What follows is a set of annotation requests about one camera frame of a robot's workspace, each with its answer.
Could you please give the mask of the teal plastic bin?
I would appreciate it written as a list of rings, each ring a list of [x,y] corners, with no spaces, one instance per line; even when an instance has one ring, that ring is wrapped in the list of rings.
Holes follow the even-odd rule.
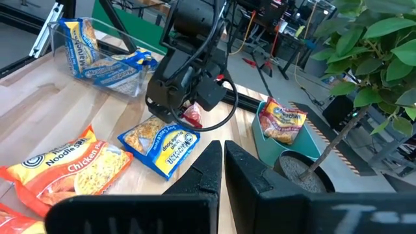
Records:
[[[265,105],[266,101],[260,102],[252,122],[253,139],[259,160],[273,167],[276,159],[283,151],[292,150],[309,157],[312,161],[316,161],[320,157],[320,151],[312,138],[311,131],[307,128],[307,123],[302,126],[292,145],[281,144],[263,134],[258,114]]]

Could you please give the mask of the silver aluminium rail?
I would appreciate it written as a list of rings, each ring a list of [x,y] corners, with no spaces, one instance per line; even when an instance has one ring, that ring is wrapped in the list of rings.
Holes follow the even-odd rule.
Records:
[[[46,18],[45,23],[43,24],[30,52],[29,56],[38,59],[45,55],[51,40],[51,29],[50,26],[56,23],[62,17],[63,4],[56,2],[48,17]]]

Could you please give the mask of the red beef noodle packet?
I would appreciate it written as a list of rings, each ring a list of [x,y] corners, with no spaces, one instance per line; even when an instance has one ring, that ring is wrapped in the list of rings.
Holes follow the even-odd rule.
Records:
[[[306,121],[307,113],[284,107],[274,98],[268,97],[258,117],[266,137],[292,145]]]
[[[199,105],[197,103],[191,104],[186,102],[184,107],[185,111],[182,114],[182,120],[193,127],[202,128],[202,116]]]

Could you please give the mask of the black cluttered workbench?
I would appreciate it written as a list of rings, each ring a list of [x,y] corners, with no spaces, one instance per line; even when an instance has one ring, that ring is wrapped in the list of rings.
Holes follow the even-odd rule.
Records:
[[[245,17],[245,15],[248,15],[249,24],[247,26],[246,32],[244,33],[243,42],[241,46],[238,48],[238,50],[236,50],[235,52],[229,52],[229,54],[235,55],[239,53],[241,49],[244,47],[252,23],[256,23],[260,26],[263,26],[263,31],[270,31],[275,34],[272,49],[269,53],[269,58],[271,58],[273,55],[274,49],[278,44],[279,36],[289,38],[293,42],[298,44],[298,47],[295,49],[295,52],[292,54],[289,61],[286,63],[285,67],[282,68],[281,66],[278,66],[278,69],[282,76],[286,80],[289,80],[286,71],[289,68],[292,61],[295,59],[297,53],[300,52],[300,50],[306,46],[306,39],[301,39],[299,37],[291,36],[289,34],[284,33],[285,27],[283,26],[283,18],[284,16],[291,16],[290,13],[287,13],[289,0],[259,0],[259,4],[255,6],[249,3],[249,0],[235,0],[234,7],[236,7],[237,5],[240,5],[245,9],[245,12],[242,13],[242,19]],[[229,32],[230,38],[227,44],[228,49],[230,49],[233,45],[238,31],[242,27],[242,19],[240,20],[240,23],[238,24],[235,33],[231,34],[231,32]]]

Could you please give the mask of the green floor board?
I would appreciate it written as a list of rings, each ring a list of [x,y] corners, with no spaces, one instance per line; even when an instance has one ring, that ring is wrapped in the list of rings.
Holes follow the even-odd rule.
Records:
[[[161,55],[166,54],[167,48],[159,43],[163,33],[163,28],[161,26],[157,26],[130,13],[126,13],[123,10],[116,8],[114,10],[127,29],[128,34],[136,38],[135,44],[138,47],[149,49]],[[115,36],[116,38],[121,38],[116,27],[112,24],[98,0],[94,3],[92,17],[110,25],[110,27],[108,27],[101,23],[94,22],[93,27],[95,29],[111,36]]]

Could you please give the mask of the black striped-edge floor mat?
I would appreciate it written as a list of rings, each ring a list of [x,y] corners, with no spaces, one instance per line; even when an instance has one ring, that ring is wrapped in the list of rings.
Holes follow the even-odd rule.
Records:
[[[289,102],[290,106],[307,113],[306,124],[325,142],[329,144],[337,136],[337,132],[329,127],[317,113],[309,106]],[[345,141],[340,141],[332,151],[342,160],[346,166],[357,176],[376,176],[377,173],[364,161]]]

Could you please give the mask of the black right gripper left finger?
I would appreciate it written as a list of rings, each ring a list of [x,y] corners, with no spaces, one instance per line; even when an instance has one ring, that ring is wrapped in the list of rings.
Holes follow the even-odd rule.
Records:
[[[76,196],[52,206],[47,234],[217,234],[222,146],[212,141],[161,195]]]

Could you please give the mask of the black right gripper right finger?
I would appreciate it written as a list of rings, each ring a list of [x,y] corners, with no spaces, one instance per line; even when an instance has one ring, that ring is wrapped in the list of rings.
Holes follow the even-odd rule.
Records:
[[[235,142],[224,146],[238,234],[416,234],[416,193],[311,193]]]

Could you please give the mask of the clear plastic bin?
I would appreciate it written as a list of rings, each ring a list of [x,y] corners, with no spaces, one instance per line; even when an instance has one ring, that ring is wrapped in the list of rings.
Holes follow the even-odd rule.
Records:
[[[103,25],[106,25],[108,27],[110,27],[110,25],[99,21],[98,19],[94,19],[94,18],[87,18],[90,20],[92,26],[94,22],[97,23],[101,23]],[[123,98],[131,98],[134,99],[136,97],[130,97],[127,96],[125,94],[121,94],[119,92],[115,92],[113,90],[107,89],[107,88],[102,88],[102,87],[98,87],[96,85],[93,84],[93,82],[90,79],[84,78],[84,79],[79,79],[76,78],[72,75],[70,68],[68,66],[68,61],[67,61],[67,57],[66,57],[66,51],[65,51],[65,39],[64,39],[64,33],[62,28],[59,26],[59,20],[52,24],[52,26],[50,26],[51,29],[51,47],[52,47],[52,53],[53,53],[53,58],[54,58],[54,62],[55,62],[55,66],[56,69],[59,70],[60,72],[62,72],[65,75],[68,75],[70,77],[73,77],[74,79],[81,81],[87,85],[93,86],[95,88],[98,88],[104,92],[109,92],[113,95],[116,96],[120,96]],[[131,53],[134,53],[137,49],[141,48],[141,49],[145,49],[143,47],[138,47],[135,44],[135,41],[137,40],[136,38],[129,36],[128,34],[116,29],[118,31],[118,33],[120,34],[121,38],[116,38],[115,36],[111,36],[105,32],[101,32],[97,29],[94,28],[95,31],[95,36],[97,39],[97,44],[98,44],[98,53],[100,55],[100,59],[104,59],[106,57],[111,57],[114,60],[122,60],[125,56],[130,55]],[[105,49],[104,45],[99,45],[99,43],[106,43],[109,44],[110,46],[114,46],[115,49]],[[153,56],[153,58],[155,58],[158,62],[159,65],[159,61],[161,60],[162,56],[156,52],[153,52],[149,49],[146,49],[148,51],[151,52],[151,55]],[[144,78],[142,86],[140,87],[140,93],[138,96],[141,96],[143,93],[146,92],[146,88],[147,88],[147,83],[150,80],[151,76],[153,75],[154,71],[156,70],[156,68],[154,70],[151,70],[150,67],[143,67],[142,69],[142,76]]]

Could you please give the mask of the orange chicken noodle packet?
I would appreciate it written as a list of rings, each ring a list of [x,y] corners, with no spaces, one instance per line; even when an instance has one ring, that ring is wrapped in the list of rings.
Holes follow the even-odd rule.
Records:
[[[75,140],[13,166],[0,178],[15,185],[19,200],[41,217],[62,200],[103,194],[131,165],[133,155],[96,138],[89,125]]]
[[[0,234],[46,234],[44,222],[29,218],[0,203]]]

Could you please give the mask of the blue soy sauce noodle packet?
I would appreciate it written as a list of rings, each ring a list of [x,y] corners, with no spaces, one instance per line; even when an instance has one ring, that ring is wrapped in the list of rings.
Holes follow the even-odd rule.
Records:
[[[120,134],[118,140],[135,158],[169,180],[200,141],[200,134],[152,116]]]
[[[134,53],[125,56],[121,61],[137,70],[141,70],[146,66],[150,67],[151,70],[154,70],[158,66],[158,62],[153,58],[151,52],[141,48],[137,49]]]
[[[94,28],[87,18],[62,18],[58,24],[64,33],[70,71],[74,77],[84,79],[84,70],[100,58]]]
[[[114,60],[100,59],[86,67],[82,75],[94,85],[107,88],[130,97],[137,97],[143,83],[142,65]]]

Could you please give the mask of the potted green plant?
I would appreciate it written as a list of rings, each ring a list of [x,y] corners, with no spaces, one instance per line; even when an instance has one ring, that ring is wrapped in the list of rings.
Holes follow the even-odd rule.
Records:
[[[416,124],[416,0],[335,0],[350,18],[323,21],[314,32],[329,47],[311,56],[327,64],[325,77],[342,73],[353,81],[341,81],[332,96],[353,95],[357,114],[310,166],[292,182],[301,185],[315,176],[320,164],[373,105],[387,116],[372,130],[378,134],[388,125],[412,137]]]

